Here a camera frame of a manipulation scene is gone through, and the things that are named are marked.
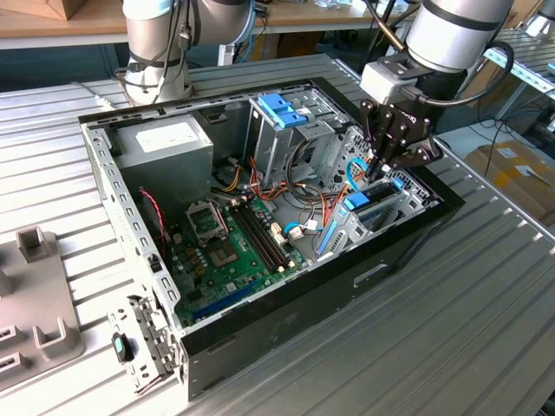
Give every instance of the aluminum table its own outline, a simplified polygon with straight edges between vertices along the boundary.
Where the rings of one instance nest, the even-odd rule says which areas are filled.
[[[200,94],[323,76],[364,96],[326,55],[192,72]],[[88,85],[127,105],[117,84]],[[0,240],[58,235],[86,344],[1,392],[3,414],[526,416],[555,388],[555,239],[448,154],[431,169],[467,203],[402,273],[192,403],[174,378],[136,397],[106,319],[132,277],[75,118],[99,110],[76,86],[0,94]]]

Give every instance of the metal bracket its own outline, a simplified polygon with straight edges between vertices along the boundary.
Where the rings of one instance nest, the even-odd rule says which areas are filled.
[[[108,321],[114,331],[115,352],[131,375],[137,394],[166,378],[180,364],[180,347],[154,299],[129,297],[108,313]]]
[[[83,350],[56,235],[31,227],[14,240],[0,244],[0,390]]]

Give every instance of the motherboard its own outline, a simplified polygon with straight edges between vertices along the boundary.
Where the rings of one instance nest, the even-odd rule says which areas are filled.
[[[219,312],[307,266],[264,201],[192,205],[172,229],[172,276],[184,325]]]

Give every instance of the wooden table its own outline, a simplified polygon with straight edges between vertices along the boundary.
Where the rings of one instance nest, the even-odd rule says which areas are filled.
[[[266,33],[365,29],[368,11],[355,7],[325,10],[313,3],[273,3]],[[253,33],[263,23],[256,21]],[[44,48],[127,42],[120,0],[88,0],[68,22],[0,10],[0,49]]]

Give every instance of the white label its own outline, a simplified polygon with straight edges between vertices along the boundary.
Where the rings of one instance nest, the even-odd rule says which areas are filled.
[[[299,108],[297,110],[297,114],[301,114],[301,115],[306,115],[306,114],[310,114],[310,110],[308,108]]]
[[[520,173],[522,173],[524,176],[530,176],[530,172],[534,172],[534,170],[530,167],[530,166],[526,166],[526,165],[521,165],[521,166],[515,166]]]
[[[198,139],[189,123],[183,122],[171,126],[156,127],[137,133],[137,141],[143,152],[155,152],[168,147],[184,145]]]
[[[507,159],[516,158],[518,156],[517,153],[508,147],[501,147],[500,149],[497,149],[497,151]]]

